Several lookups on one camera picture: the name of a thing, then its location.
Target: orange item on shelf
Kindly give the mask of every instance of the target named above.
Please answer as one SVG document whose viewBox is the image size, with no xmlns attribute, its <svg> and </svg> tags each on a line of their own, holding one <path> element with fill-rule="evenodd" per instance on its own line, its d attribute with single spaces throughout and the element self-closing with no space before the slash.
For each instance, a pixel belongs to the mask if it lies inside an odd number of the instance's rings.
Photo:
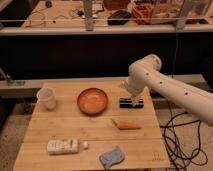
<svg viewBox="0 0 213 171">
<path fill-rule="evenodd" d="M 132 7 L 132 16 L 138 24 L 148 24 L 152 16 L 152 8 L 150 6 L 140 7 L 135 5 Z"/>
</svg>

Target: wire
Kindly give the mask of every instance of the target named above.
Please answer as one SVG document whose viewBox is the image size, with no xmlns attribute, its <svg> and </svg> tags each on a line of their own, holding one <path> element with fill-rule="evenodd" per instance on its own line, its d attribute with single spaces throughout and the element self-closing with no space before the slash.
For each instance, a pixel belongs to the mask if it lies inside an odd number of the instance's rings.
<svg viewBox="0 0 213 171">
<path fill-rule="evenodd" d="M 169 158 L 171 160 L 171 163 L 173 165 L 172 168 L 169 168 L 169 170 L 187 170 L 187 167 L 193 163 L 194 165 L 197 166 L 203 166 L 208 163 L 208 156 L 206 155 L 205 151 L 201 149 L 201 137 L 200 137 L 200 127 L 201 127 L 201 121 L 200 120 L 194 120 L 190 122 L 185 122 L 181 124 L 174 124 L 174 120 L 185 115 L 186 112 L 182 112 L 180 114 L 177 114 L 175 116 L 172 116 L 172 110 L 171 110 L 171 105 L 168 102 L 169 109 L 171 111 L 171 118 L 170 120 L 166 123 L 164 126 L 160 126 L 160 128 L 163 129 L 163 137 L 165 140 L 165 145 L 167 149 L 167 153 L 169 155 Z M 197 126 L 197 137 L 198 137 L 198 147 L 192 149 L 191 154 L 187 155 L 183 149 L 181 148 L 180 145 L 180 140 L 175 132 L 175 128 L 181 127 L 181 126 L 187 126 L 191 124 L 198 123 Z M 195 162 L 194 159 L 199 155 L 199 154 L 204 155 L 204 160 L 200 163 Z"/>
<path fill-rule="evenodd" d="M 172 74 L 171 74 L 172 78 L 174 77 L 174 74 L 175 74 L 175 63 L 177 60 L 178 49 L 179 49 L 179 36 L 178 36 L 178 30 L 175 27 L 175 54 L 172 60 Z"/>
<path fill-rule="evenodd" d="M 39 9 L 37 11 L 34 11 L 30 14 L 30 16 L 28 17 L 28 20 L 29 20 L 29 25 L 26 26 L 26 27 L 36 27 L 36 26 L 41 26 L 41 25 L 46 25 L 46 21 L 45 21 L 45 14 L 42 13 L 41 11 L 44 11 L 46 10 L 47 8 L 42 8 L 42 9 Z M 40 15 L 40 20 L 36 19 L 36 20 L 33 20 L 31 19 L 31 17 L 34 15 L 34 14 L 39 14 Z M 35 22 L 41 22 L 41 23 L 38 23 L 38 24 L 32 24 L 32 22 L 35 21 Z"/>
<path fill-rule="evenodd" d="M 79 14 L 79 12 L 81 12 L 82 15 L 83 15 L 83 7 L 82 6 L 78 6 L 75 9 L 69 10 L 68 14 L 71 17 L 71 19 L 75 19 L 75 18 L 81 17 L 81 15 Z"/>
</svg>

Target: black cable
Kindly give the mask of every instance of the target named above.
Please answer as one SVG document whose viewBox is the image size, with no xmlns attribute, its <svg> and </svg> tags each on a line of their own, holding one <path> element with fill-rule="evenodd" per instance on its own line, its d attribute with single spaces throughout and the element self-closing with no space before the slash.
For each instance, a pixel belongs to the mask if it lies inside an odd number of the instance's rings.
<svg viewBox="0 0 213 171">
<path fill-rule="evenodd" d="M 174 77 L 175 74 L 175 63 L 177 60 L 177 55 L 178 55 L 178 49 L 179 49 L 179 37 L 178 37 L 178 30 L 175 28 L 175 53 L 174 53 L 174 58 L 172 60 L 172 78 Z"/>
<path fill-rule="evenodd" d="M 174 168 L 169 168 L 170 170 L 178 170 L 178 171 L 187 170 L 187 167 L 191 163 L 193 163 L 197 166 L 203 166 L 208 163 L 208 156 L 206 155 L 205 151 L 203 149 L 201 149 L 201 138 L 200 138 L 201 121 L 194 120 L 194 121 L 190 121 L 190 122 L 186 122 L 186 123 L 172 125 L 174 119 L 176 119 L 177 117 L 180 117 L 184 114 L 186 114 L 186 112 L 175 115 L 175 116 L 171 117 L 171 119 L 167 122 L 167 124 L 165 126 L 160 126 L 162 129 L 164 129 L 163 137 L 165 140 L 166 149 L 167 149 L 168 155 L 170 157 L 171 163 L 174 166 Z M 197 127 L 198 147 L 193 149 L 190 155 L 187 155 L 181 149 L 179 138 L 176 135 L 175 130 L 173 130 L 173 129 L 175 129 L 176 127 L 186 126 L 186 125 L 195 124 L 195 123 L 198 123 L 198 127 Z M 169 137 L 167 135 L 167 131 L 170 131 L 170 133 L 173 134 L 172 136 L 174 138 Z M 197 162 L 193 161 L 200 153 L 202 153 L 204 155 L 205 160 L 201 163 L 197 163 Z"/>
</svg>

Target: black object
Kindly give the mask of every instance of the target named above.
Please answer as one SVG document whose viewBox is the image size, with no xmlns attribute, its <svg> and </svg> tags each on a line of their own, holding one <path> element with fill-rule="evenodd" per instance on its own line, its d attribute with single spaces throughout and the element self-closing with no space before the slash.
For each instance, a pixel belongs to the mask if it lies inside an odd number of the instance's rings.
<svg viewBox="0 0 213 171">
<path fill-rule="evenodd" d="M 112 165 L 118 164 L 125 159 L 124 153 L 116 146 L 112 151 L 106 152 L 99 157 L 105 170 L 109 170 Z"/>
<path fill-rule="evenodd" d="M 204 19 L 204 18 L 198 20 L 198 22 L 199 22 L 200 24 L 209 24 L 208 21 L 207 21 L 206 19 Z"/>
<path fill-rule="evenodd" d="M 143 99 L 140 99 L 138 104 L 133 106 L 132 100 L 130 98 L 120 98 L 119 100 L 120 108 L 143 108 Z"/>
<path fill-rule="evenodd" d="M 129 21 L 130 17 L 131 14 L 129 12 L 118 10 L 108 17 L 107 23 L 108 25 L 124 25 L 127 21 Z"/>
<path fill-rule="evenodd" d="M 38 2 L 39 0 L 12 1 L 5 8 L 0 10 L 0 20 L 2 20 L 1 23 L 4 27 L 21 27 Z"/>
<path fill-rule="evenodd" d="M 12 112 L 14 106 L 15 101 L 13 99 L 2 99 L 0 97 L 0 133 L 7 117 Z"/>
<path fill-rule="evenodd" d="M 81 17 L 82 15 L 84 15 L 84 12 L 81 11 L 81 10 L 79 10 L 79 11 L 77 12 L 77 14 Z"/>
<path fill-rule="evenodd" d="M 46 1 L 45 1 L 45 6 L 46 6 L 47 8 L 51 8 L 51 7 L 53 6 L 52 1 L 51 1 L 51 0 L 46 0 Z"/>
<path fill-rule="evenodd" d="M 212 77 L 213 67 L 212 66 L 213 66 L 213 56 L 206 57 L 203 60 L 201 65 L 201 73 L 211 89 L 213 89 L 213 77 Z"/>
</svg>

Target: white cup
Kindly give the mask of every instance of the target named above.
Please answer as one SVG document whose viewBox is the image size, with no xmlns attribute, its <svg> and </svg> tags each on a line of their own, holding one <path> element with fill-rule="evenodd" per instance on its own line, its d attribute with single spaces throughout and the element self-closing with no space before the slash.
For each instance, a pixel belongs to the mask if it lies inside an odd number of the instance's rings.
<svg viewBox="0 0 213 171">
<path fill-rule="evenodd" d="M 56 100 L 51 88 L 42 88 L 37 92 L 37 99 L 41 102 L 47 109 L 54 109 L 56 106 Z"/>
</svg>

